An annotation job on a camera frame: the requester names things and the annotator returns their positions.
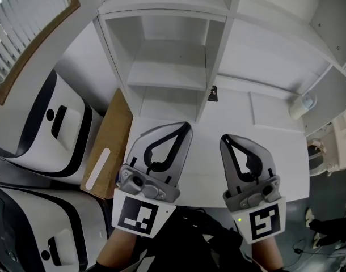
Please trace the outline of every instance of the white cabinet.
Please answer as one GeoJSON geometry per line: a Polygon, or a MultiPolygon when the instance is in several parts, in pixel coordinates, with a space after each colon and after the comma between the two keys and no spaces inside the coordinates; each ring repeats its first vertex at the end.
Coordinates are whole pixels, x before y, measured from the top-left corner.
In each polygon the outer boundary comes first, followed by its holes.
{"type": "Polygon", "coordinates": [[[233,20],[151,9],[103,14],[99,21],[133,114],[197,121],[233,20]]]}
{"type": "MultiPolygon", "coordinates": [[[[0,147],[14,152],[37,90],[92,20],[135,116],[199,122],[221,74],[294,95],[318,94],[303,118],[306,134],[346,110],[346,0],[79,4],[37,48],[0,106],[0,147]]],[[[225,82],[234,89],[237,81],[225,82]]]]}

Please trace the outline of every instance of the cable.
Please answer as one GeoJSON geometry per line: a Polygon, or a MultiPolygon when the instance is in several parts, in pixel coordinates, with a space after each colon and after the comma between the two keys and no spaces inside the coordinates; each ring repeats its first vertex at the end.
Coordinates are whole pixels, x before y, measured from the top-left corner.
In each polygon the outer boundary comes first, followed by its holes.
{"type": "Polygon", "coordinates": [[[328,256],[344,256],[346,253],[338,253],[338,254],[326,254],[326,253],[310,253],[310,252],[304,252],[302,249],[295,249],[294,252],[296,254],[312,254],[312,255],[328,255],[328,256]]]}
{"type": "Polygon", "coordinates": [[[297,259],[296,261],[294,261],[294,262],[291,263],[290,265],[285,266],[284,269],[289,268],[289,267],[295,265],[296,263],[298,263],[299,260],[301,259],[302,255],[303,255],[303,254],[300,254],[299,257],[298,257],[298,259],[297,259]]]}
{"type": "MultiPolygon", "coordinates": [[[[307,240],[306,240],[305,238],[300,239],[299,241],[295,242],[295,243],[293,244],[293,246],[292,246],[292,249],[295,250],[294,246],[297,245],[297,244],[299,244],[299,243],[302,242],[302,241],[304,241],[304,247],[303,247],[303,249],[304,249],[305,246],[306,246],[306,244],[307,244],[307,240]]],[[[301,253],[301,254],[299,255],[298,259],[296,259],[296,260],[295,260],[293,263],[291,263],[290,265],[286,265],[286,266],[284,267],[284,269],[289,268],[289,267],[295,265],[296,263],[298,263],[299,260],[302,258],[302,256],[303,256],[303,254],[301,253]]]]}
{"type": "Polygon", "coordinates": [[[307,263],[308,261],[310,261],[310,260],[316,255],[316,253],[314,253],[312,256],[310,256],[308,259],[306,259],[306,260],[302,263],[302,265],[300,265],[298,268],[296,268],[293,272],[298,271],[298,270],[301,270],[301,269],[306,265],[306,263],[307,263]]]}

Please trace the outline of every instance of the floor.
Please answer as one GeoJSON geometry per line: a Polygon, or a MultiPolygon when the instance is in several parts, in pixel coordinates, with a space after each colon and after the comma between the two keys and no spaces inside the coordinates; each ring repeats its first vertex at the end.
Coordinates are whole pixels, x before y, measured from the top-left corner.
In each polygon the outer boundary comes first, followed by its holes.
{"type": "MultiPolygon", "coordinates": [[[[310,196],[299,201],[289,202],[286,208],[285,232],[276,236],[281,251],[285,270],[294,272],[336,272],[339,263],[344,257],[333,258],[331,254],[336,245],[324,246],[320,250],[312,249],[314,232],[305,226],[305,211],[310,206],[315,217],[319,220],[342,218],[346,209],[346,170],[335,172],[330,177],[326,174],[310,178],[310,196]],[[293,252],[293,246],[308,253],[299,256],[293,252]]],[[[206,209],[229,228],[234,224],[227,209],[206,209]]],[[[243,250],[250,254],[250,247],[246,244],[243,250]]]]}

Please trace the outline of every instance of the white label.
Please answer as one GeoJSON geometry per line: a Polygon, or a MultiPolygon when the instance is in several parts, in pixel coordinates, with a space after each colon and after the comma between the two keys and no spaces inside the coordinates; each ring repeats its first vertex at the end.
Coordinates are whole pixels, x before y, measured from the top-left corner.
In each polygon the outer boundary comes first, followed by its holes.
{"type": "Polygon", "coordinates": [[[90,177],[88,178],[87,182],[86,182],[86,189],[91,190],[94,187],[95,181],[96,179],[98,179],[98,176],[101,172],[101,169],[103,169],[106,160],[108,159],[110,155],[110,149],[109,148],[105,148],[103,150],[103,152],[100,155],[100,158],[98,160],[98,162],[96,162],[96,165],[94,167],[94,169],[92,170],[90,177]]]}
{"type": "Polygon", "coordinates": [[[142,194],[132,195],[117,188],[111,223],[120,230],[154,238],[175,208],[172,203],[148,199],[142,194]]]}
{"type": "Polygon", "coordinates": [[[231,213],[242,236],[252,244],[285,231],[286,199],[231,213]]]}

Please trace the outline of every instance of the small black object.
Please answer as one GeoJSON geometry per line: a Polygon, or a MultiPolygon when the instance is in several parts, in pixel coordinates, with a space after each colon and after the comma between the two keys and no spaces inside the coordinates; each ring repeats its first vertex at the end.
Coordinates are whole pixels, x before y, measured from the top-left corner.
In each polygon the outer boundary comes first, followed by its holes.
{"type": "Polygon", "coordinates": [[[154,143],[152,143],[146,148],[144,152],[144,163],[146,166],[148,166],[148,169],[146,172],[147,174],[149,174],[149,171],[164,172],[164,171],[167,171],[171,167],[175,159],[175,156],[178,154],[180,146],[182,145],[184,141],[185,136],[188,134],[191,128],[192,128],[191,125],[185,122],[183,126],[181,126],[178,130],[175,130],[171,134],[155,141],[154,143]],[[176,137],[176,139],[174,141],[174,144],[171,150],[169,151],[167,155],[166,160],[164,162],[151,162],[151,157],[153,155],[152,150],[174,137],[176,137]]]}
{"type": "Polygon", "coordinates": [[[264,209],[251,212],[249,214],[250,225],[251,225],[251,236],[253,240],[259,240],[263,237],[269,236],[273,233],[280,231],[280,217],[279,217],[279,206],[276,203],[273,206],[266,207],[264,209]],[[265,232],[262,232],[263,225],[257,223],[255,217],[259,216],[260,219],[265,219],[271,223],[270,226],[267,226],[265,232]]]}
{"type": "Polygon", "coordinates": [[[212,86],[211,93],[209,94],[208,101],[217,102],[218,96],[217,96],[217,87],[212,86]]]}
{"type": "Polygon", "coordinates": [[[46,118],[48,121],[52,121],[54,119],[54,111],[52,109],[47,110],[46,118]]]}
{"type": "Polygon", "coordinates": [[[143,181],[137,176],[133,177],[133,182],[139,187],[143,186],[143,181]]]}
{"type": "Polygon", "coordinates": [[[50,132],[52,133],[52,135],[56,139],[57,139],[58,134],[60,132],[60,128],[61,128],[62,122],[63,122],[63,120],[65,118],[66,111],[67,111],[67,107],[65,107],[65,106],[60,106],[58,108],[58,111],[57,111],[57,114],[56,114],[56,119],[54,120],[52,128],[50,130],[50,132]]]}
{"type": "Polygon", "coordinates": [[[48,247],[50,251],[50,255],[52,257],[52,261],[56,266],[62,266],[60,257],[58,256],[58,251],[57,251],[57,245],[56,245],[56,239],[54,237],[50,238],[48,240],[48,247]]]}
{"type": "Polygon", "coordinates": [[[42,257],[43,260],[48,261],[49,258],[50,258],[50,254],[49,254],[48,251],[46,251],[46,250],[45,250],[45,251],[42,251],[41,257],[42,257]]]}
{"type": "Polygon", "coordinates": [[[128,230],[149,235],[153,228],[158,208],[159,206],[157,205],[142,202],[132,197],[125,197],[117,225],[128,230]],[[142,208],[150,210],[150,212],[144,213],[143,217],[139,218],[138,216],[142,208]]]}
{"type": "Polygon", "coordinates": [[[271,185],[265,186],[263,189],[263,195],[268,196],[273,191],[273,187],[271,185]]]}
{"type": "Polygon", "coordinates": [[[230,156],[232,158],[232,161],[233,161],[233,164],[239,179],[243,182],[254,182],[254,181],[257,182],[258,177],[261,175],[261,172],[263,171],[263,162],[261,161],[261,159],[250,150],[236,143],[228,134],[223,135],[221,137],[221,140],[227,146],[227,149],[230,153],[230,156]],[[246,173],[241,172],[241,168],[237,161],[234,148],[236,148],[237,150],[241,151],[242,153],[246,155],[247,157],[246,167],[250,170],[249,172],[246,172],[246,173]]]}
{"type": "Polygon", "coordinates": [[[130,163],[130,166],[134,167],[136,161],[137,161],[137,158],[133,157],[132,162],[130,163]]]}
{"type": "Polygon", "coordinates": [[[165,180],[164,183],[169,184],[169,182],[171,181],[172,177],[171,176],[167,176],[167,179],[165,180]]]}

